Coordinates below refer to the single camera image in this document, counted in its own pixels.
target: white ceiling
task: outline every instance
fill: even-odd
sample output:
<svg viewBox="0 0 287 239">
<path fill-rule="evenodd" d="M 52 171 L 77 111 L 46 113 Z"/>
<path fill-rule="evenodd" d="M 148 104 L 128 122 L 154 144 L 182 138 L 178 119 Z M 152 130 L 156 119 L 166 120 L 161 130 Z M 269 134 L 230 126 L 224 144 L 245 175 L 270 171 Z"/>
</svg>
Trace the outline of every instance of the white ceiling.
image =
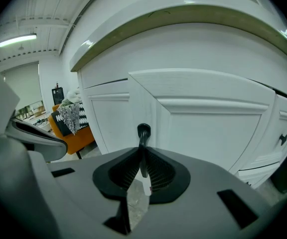
<svg viewBox="0 0 287 239">
<path fill-rule="evenodd" d="M 36 33 L 37 39 L 0 48 L 0 65 L 40 54 L 59 54 L 72 23 L 88 1 L 13 0 L 0 15 L 0 41 L 30 33 Z"/>
</svg>

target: white wall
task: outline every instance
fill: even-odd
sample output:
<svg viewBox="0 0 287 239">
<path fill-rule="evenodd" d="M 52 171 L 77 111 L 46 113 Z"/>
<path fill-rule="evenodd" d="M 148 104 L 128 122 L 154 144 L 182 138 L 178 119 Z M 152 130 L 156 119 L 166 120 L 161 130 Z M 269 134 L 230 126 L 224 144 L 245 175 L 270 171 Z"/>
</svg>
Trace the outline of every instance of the white wall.
<svg viewBox="0 0 287 239">
<path fill-rule="evenodd" d="M 19 97 L 16 110 L 42 100 L 37 63 L 9 69 L 2 75 L 5 76 L 5 82 Z"/>
<path fill-rule="evenodd" d="M 65 97 L 68 92 L 62 60 L 58 55 L 43 56 L 39 59 L 39 82 L 45 109 L 51 112 L 54 106 L 52 89 L 55 88 L 56 82 L 63 88 Z"/>
<path fill-rule="evenodd" d="M 139 0 L 96 0 L 85 11 L 72 31 L 62 53 L 63 69 L 69 89 L 78 87 L 77 73 L 71 73 L 69 61 L 86 38 L 119 10 Z"/>
</svg>

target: orange sofa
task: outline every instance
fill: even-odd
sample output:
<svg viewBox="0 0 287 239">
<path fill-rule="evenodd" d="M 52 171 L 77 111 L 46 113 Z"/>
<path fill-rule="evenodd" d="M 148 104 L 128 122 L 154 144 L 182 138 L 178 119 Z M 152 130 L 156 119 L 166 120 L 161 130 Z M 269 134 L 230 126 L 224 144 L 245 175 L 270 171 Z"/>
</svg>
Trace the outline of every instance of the orange sofa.
<svg viewBox="0 0 287 239">
<path fill-rule="evenodd" d="M 59 107 L 59 105 L 53 106 L 52 107 L 53 112 L 56 111 L 58 107 Z M 81 159 L 79 151 L 82 150 L 88 144 L 95 141 L 93 133 L 90 130 L 89 126 L 78 130 L 75 135 L 73 135 L 71 133 L 67 136 L 63 136 L 62 133 L 60 132 L 60 130 L 58 129 L 57 125 L 55 124 L 55 121 L 54 121 L 52 115 L 50 115 L 48 117 L 48 121 L 49 121 L 50 126 L 53 129 L 55 135 L 67 143 L 67 145 L 68 145 L 67 153 L 68 154 L 76 153 L 79 159 Z"/>
</svg>

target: gray floor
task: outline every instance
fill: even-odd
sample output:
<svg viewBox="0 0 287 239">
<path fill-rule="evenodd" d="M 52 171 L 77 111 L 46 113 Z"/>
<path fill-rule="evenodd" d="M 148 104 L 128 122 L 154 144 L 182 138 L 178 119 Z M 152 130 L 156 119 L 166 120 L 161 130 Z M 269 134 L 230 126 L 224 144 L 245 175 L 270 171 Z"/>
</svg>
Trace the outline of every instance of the gray floor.
<svg viewBox="0 0 287 239">
<path fill-rule="evenodd" d="M 101 155 L 101 152 L 95 142 L 86 146 L 83 150 L 80 151 L 82 159 L 91 158 Z M 63 162 L 70 160 L 77 160 L 78 156 L 76 153 L 70 155 L 66 154 L 63 158 L 52 161 L 53 162 Z M 287 198 L 287 193 L 280 193 L 269 180 L 264 182 L 256 191 L 271 205 L 275 205 L 277 202 Z M 133 230 L 134 227 L 140 222 L 144 214 L 148 211 L 149 206 L 149 196 L 144 194 L 144 188 L 142 182 L 134 180 L 128 189 L 127 194 L 127 203 L 128 203 L 128 212 L 130 226 Z"/>
</svg>

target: ceiling light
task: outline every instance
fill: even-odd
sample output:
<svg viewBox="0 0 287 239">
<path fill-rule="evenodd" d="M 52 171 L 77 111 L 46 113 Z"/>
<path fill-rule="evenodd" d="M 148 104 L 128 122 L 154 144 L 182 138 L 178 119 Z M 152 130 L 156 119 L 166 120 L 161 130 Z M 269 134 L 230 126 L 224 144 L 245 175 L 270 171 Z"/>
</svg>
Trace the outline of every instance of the ceiling light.
<svg viewBox="0 0 287 239">
<path fill-rule="evenodd" d="M 27 40 L 33 40 L 36 39 L 36 34 L 27 34 L 27 35 L 21 35 L 18 37 L 11 38 L 9 40 L 5 40 L 3 42 L 0 42 L 0 47 L 4 47 L 6 45 L 16 43 L 16 42 L 23 42 Z"/>
</svg>

